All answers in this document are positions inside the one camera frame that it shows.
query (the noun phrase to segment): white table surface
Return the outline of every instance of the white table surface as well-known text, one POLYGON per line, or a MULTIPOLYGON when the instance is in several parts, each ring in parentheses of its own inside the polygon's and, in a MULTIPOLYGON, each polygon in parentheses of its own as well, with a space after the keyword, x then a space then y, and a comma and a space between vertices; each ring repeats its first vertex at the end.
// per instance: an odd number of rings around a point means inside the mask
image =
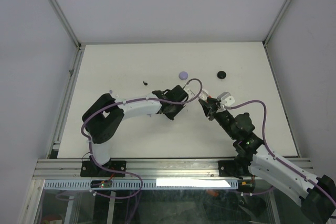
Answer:
MULTIPOLYGON (((80 133, 82 115, 104 93, 132 98, 153 90, 184 85, 186 71, 199 78, 211 96, 230 92, 236 104, 260 99, 266 103, 266 139, 280 155, 297 156, 280 97, 261 42, 89 45, 84 51, 58 158, 81 158, 88 151, 80 133), (227 77, 217 78, 224 70, 227 77)), ((198 91, 198 83, 192 85, 198 91)), ((231 111, 249 112, 261 137, 262 106, 231 111)), ((174 121, 165 115, 123 121, 110 140, 111 157, 233 157, 233 141, 216 121, 209 121, 197 101, 188 104, 174 121)))

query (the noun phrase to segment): small black object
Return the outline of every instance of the small black object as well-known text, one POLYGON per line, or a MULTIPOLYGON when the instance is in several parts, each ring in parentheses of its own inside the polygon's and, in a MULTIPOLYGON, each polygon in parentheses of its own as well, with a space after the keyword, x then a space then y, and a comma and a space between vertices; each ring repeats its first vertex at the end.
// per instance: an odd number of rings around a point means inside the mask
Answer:
MULTIPOLYGON (((83 122, 90 115, 113 103, 115 103, 115 99, 109 93, 103 94, 82 116, 83 122)), ((112 138, 124 117, 124 111, 118 106, 111 107, 105 112, 109 113, 109 115, 105 117, 101 112, 94 116, 85 126, 95 144, 105 143, 112 138)))
MULTIPOLYGON (((155 90, 152 92, 155 94, 159 99, 168 100, 172 102, 182 102, 187 100, 188 94, 184 91, 184 89, 177 85, 172 90, 155 90)), ((174 120, 174 117, 184 108, 184 105, 177 105, 177 104, 169 104, 166 102, 160 102, 162 104, 158 114, 165 114, 170 120, 174 120)))
POLYGON ((224 72, 224 71, 219 71, 219 72, 217 73, 217 77, 218 77, 219 79, 221 79, 221 80, 225 79, 225 77, 226 77, 226 72, 224 72))
MULTIPOLYGON (((326 175, 318 178, 317 183, 333 199, 336 199, 336 187, 334 181, 326 175)), ((308 196, 301 199, 301 211, 312 222, 325 224, 335 211, 335 206, 316 186, 309 190, 308 196)))
MULTIPOLYGON (((103 167, 107 169, 112 170, 120 170, 125 172, 126 171, 126 161, 114 161, 110 160, 106 164, 103 165, 103 167)), ((89 161, 83 161, 82 167, 80 170, 80 176, 83 178, 89 178, 89 177, 110 177, 111 172, 108 172, 106 170, 103 170, 96 166, 92 160, 89 161)), ((115 173, 115 177, 117 178, 123 178, 125 177, 125 174, 121 173, 115 173)))

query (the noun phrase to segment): black joint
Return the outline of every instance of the black joint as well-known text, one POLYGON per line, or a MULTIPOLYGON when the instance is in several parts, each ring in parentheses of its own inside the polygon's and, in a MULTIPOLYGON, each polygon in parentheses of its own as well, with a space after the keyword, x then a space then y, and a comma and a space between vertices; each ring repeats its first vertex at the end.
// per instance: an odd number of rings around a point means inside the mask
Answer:
MULTIPOLYGON (((336 199, 336 186, 334 181, 326 175, 318 179, 317 185, 336 199)), ((301 202, 301 211, 313 223, 326 223, 336 207, 320 189, 314 186, 307 189, 308 195, 301 202)))
MULTIPOLYGON (((106 164, 104 164, 103 167, 107 169, 111 169, 111 170, 118 170, 121 172, 125 172, 127 168, 126 165, 127 165, 126 161, 114 161, 111 159, 106 164)), ((83 178, 88 178, 88 177, 104 178, 104 177, 111 177, 111 175, 112 175, 112 172, 108 172, 106 170, 99 168, 98 166, 94 164, 92 160, 82 162, 80 176, 83 178)), ((114 177, 124 178, 125 174, 114 173, 114 177)))
MULTIPOLYGON (((114 103, 115 99, 110 94, 103 94, 82 116, 83 122, 97 111, 114 103)), ((104 111, 109 113, 106 117, 101 112, 94 116, 85 126, 95 144, 105 143, 112 138, 124 117, 123 110, 118 106, 112 106, 104 111)))
POLYGON ((247 166, 240 165, 234 160, 220 160, 218 161, 219 177, 236 177, 243 179, 243 177, 251 177, 252 174, 248 171, 247 166))
MULTIPOLYGON (((155 90, 152 92, 159 99, 168 100, 172 102, 183 102, 188 99, 187 92, 184 89, 177 85, 172 90, 165 90, 162 92, 161 90, 155 90)), ((169 104, 166 102, 161 102, 161 108, 158 114, 166 115, 170 120, 174 120, 174 117, 184 108, 183 104, 169 104)))

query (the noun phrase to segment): aluminum frame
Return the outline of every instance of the aluminum frame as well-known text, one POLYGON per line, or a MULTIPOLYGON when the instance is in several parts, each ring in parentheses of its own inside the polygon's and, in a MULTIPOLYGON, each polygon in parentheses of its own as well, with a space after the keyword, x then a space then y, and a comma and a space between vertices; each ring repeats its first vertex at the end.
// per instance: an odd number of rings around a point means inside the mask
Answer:
POLYGON ((265 40, 264 40, 264 45, 267 45, 269 41, 271 40, 274 32, 276 31, 277 27, 279 26, 280 22, 284 18, 287 9, 289 8, 290 4, 292 3, 293 0, 285 0, 285 2, 282 4, 282 7, 280 8, 280 11, 274 20, 271 29, 269 30, 265 40))
MULTIPOLYGON (((139 174, 144 179, 156 179, 158 177, 191 177, 202 179, 236 179, 233 177, 219 177, 218 161, 233 160, 233 158, 172 158, 172 159, 123 159, 127 162, 127 171, 139 174)), ((289 158, 291 162, 314 173, 309 158, 289 158)), ((27 199, 20 215, 20 224, 32 224, 37 218, 42 189, 46 179, 57 179, 68 182, 70 179, 87 180, 80 177, 81 159, 39 159, 33 174, 27 199)), ((130 176, 118 178, 120 180, 136 179, 130 176)), ((256 178, 261 187, 268 184, 260 178, 256 178)))
MULTIPOLYGON (((136 173, 143 179, 164 177, 188 177, 201 179, 235 179, 234 177, 219 177, 218 161, 233 160, 233 158, 123 158, 127 163, 127 171, 136 173)), ((314 173, 309 158, 288 158, 295 165, 314 173)), ((74 159, 39 159, 33 174, 33 179, 88 179, 80 177, 82 161, 74 159)), ((125 179, 136 179, 126 175, 125 179)))
POLYGON ((77 50, 74 61, 71 69, 69 69, 69 78, 68 83, 64 91, 64 96, 62 99, 62 104, 60 106, 57 121, 53 127, 53 134, 51 136, 50 148, 47 153, 47 158, 49 158, 52 150, 58 150, 61 142, 61 137, 64 131, 66 118, 69 113, 71 99, 73 96, 73 92, 75 91, 75 85, 78 78, 79 68, 82 62, 83 54, 84 54, 85 46, 81 46, 79 50, 77 50))
POLYGON ((57 0, 48 0, 48 1, 50 3, 51 7, 53 8, 55 14, 59 18, 61 24, 63 25, 65 31, 70 36, 72 42, 79 49, 80 48, 80 42, 79 42, 75 32, 73 31, 72 27, 70 26, 67 18, 65 17, 65 15, 64 15, 60 5, 58 4, 57 0))

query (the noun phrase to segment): purple cable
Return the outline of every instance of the purple cable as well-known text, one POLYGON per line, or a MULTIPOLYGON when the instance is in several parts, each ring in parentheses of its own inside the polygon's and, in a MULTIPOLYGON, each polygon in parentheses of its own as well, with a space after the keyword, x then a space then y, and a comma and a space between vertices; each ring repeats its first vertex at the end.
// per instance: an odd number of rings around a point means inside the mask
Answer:
POLYGON ((128 208, 130 206, 130 198, 127 200, 127 205, 126 205, 126 215, 125 215, 125 223, 127 222, 127 217, 128 217, 128 208))
POLYGON ((268 151, 268 153, 275 158, 277 161, 279 161, 281 164, 283 164, 284 166, 286 166, 287 168, 289 168, 290 170, 292 170, 293 172, 295 172, 297 175, 299 175, 300 177, 302 177, 303 179, 307 180, 309 183, 311 183, 312 185, 316 186, 316 188, 318 188, 328 199, 330 199, 330 201, 334 204, 334 206, 336 207, 336 201, 323 189, 321 188, 318 184, 316 184, 314 181, 307 179, 306 175, 304 175, 303 173, 299 172, 298 170, 296 170, 294 167, 286 164, 284 161, 278 159, 275 154, 271 151, 271 149, 269 148, 267 142, 266 142, 266 137, 265 137, 265 125, 266 125, 266 115, 267 115, 267 110, 266 110, 266 105, 264 104, 264 102, 260 101, 260 100, 251 100, 248 102, 244 102, 240 105, 237 106, 233 106, 233 107, 225 107, 228 110, 234 110, 234 109, 238 109, 241 108, 243 106, 246 106, 248 104, 251 103, 260 103, 262 105, 262 107, 264 107, 264 119, 263 119, 263 127, 262 127, 262 139, 264 140, 264 145, 268 151))
POLYGON ((128 218, 128 220, 126 221, 125 224, 131 223, 131 221, 132 221, 132 219, 133 219, 133 217, 135 215, 135 212, 136 212, 136 210, 137 210, 137 208, 139 206, 140 197, 141 197, 141 193, 139 194, 139 198, 137 198, 137 196, 135 196, 135 206, 134 206, 133 212, 132 212, 131 216, 128 218))
POLYGON ((142 186, 143 186, 143 181, 142 181, 142 178, 141 178, 139 175, 135 174, 135 173, 123 172, 123 171, 120 171, 120 170, 111 170, 111 169, 107 169, 107 168, 103 167, 102 165, 100 165, 100 164, 96 161, 95 157, 93 156, 93 151, 92 151, 92 138, 91 138, 90 135, 88 135, 88 134, 86 134, 86 133, 84 132, 84 129, 85 129, 86 124, 87 124, 92 118, 94 118, 96 115, 102 113, 103 111, 105 111, 105 110, 107 110, 107 109, 109 109, 109 108, 111 108, 111 107, 114 107, 114 106, 122 105, 122 104, 124 104, 124 103, 140 102, 140 101, 147 101, 147 100, 149 100, 149 101, 165 102, 165 103, 176 104, 176 105, 184 105, 184 104, 190 103, 190 102, 192 102, 192 101, 194 101, 194 100, 196 100, 196 99, 198 98, 198 96, 201 94, 202 89, 203 89, 203 84, 202 84, 202 82, 201 82, 199 79, 197 79, 197 78, 192 78, 192 79, 190 79, 190 80, 186 83, 186 85, 188 85, 191 81, 198 81, 198 82, 199 82, 199 84, 200 84, 200 85, 199 85, 199 86, 200 86, 200 89, 199 89, 199 90, 200 90, 200 91, 198 92, 197 95, 195 95, 194 97, 192 97, 192 98, 191 98, 190 100, 188 100, 188 101, 185 101, 185 102, 172 102, 172 101, 163 100, 163 99, 159 99, 159 98, 137 98, 137 99, 127 100, 127 101, 124 101, 124 102, 116 102, 116 103, 114 103, 114 104, 105 106, 104 108, 102 108, 102 109, 96 111, 95 113, 93 113, 92 115, 90 115, 90 116, 83 122, 83 125, 82 125, 82 127, 81 127, 81 129, 80 129, 80 132, 81 132, 82 135, 85 136, 85 137, 88 139, 88 141, 89 141, 89 151, 90 151, 90 154, 91 154, 91 159, 92 159, 92 161, 94 162, 94 164, 95 164, 96 166, 98 166, 99 168, 101 168, 101 169, 107 171, 107 172, 111 172, 111 173, 120 173, 120 174, 128 174, 128 175, 131 175, 131 176, 135 176, 135 177, 137 177, 137 178, 140 180, 140 183, 141 183, 140 188, 139 188, 135 193, 133 193, 133 194, 131 194, 131 195, 129 195, 129 196, 123 196, 123 197, 108 196, 108 195, 104 195, 104 194, 101 194, 101 193, 99 193, 99 192, 93 190, 94 194, 100 195, 100 196, 102 196, 102 197, 110 198, 110 199, 128 199, 128 198, 131 198, 131 197, 135 196, 136 194, 138 194, 138 193, 141 191, 142 186))

